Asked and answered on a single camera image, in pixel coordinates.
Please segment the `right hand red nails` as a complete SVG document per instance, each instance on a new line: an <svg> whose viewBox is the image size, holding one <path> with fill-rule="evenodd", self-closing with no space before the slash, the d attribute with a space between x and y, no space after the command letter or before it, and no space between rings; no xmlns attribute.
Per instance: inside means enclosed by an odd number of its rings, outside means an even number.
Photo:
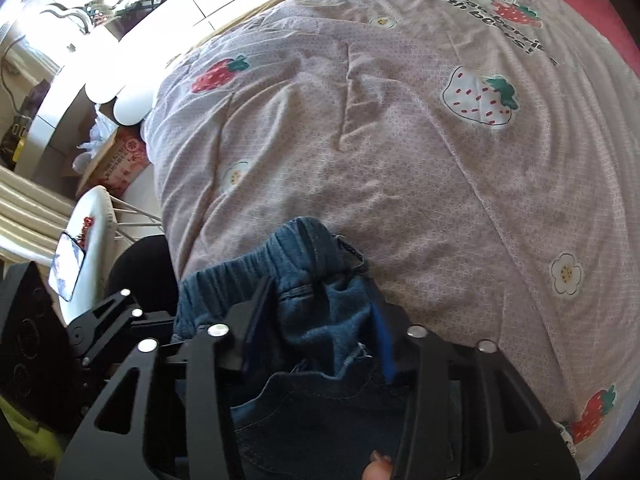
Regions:
<svg viewBox="0 0 640 480"><path fill-rule="evenodd" d="M362 480L390 480L394 470L393 460L378 450L373 450L370 462L363 469Z"/></svg>

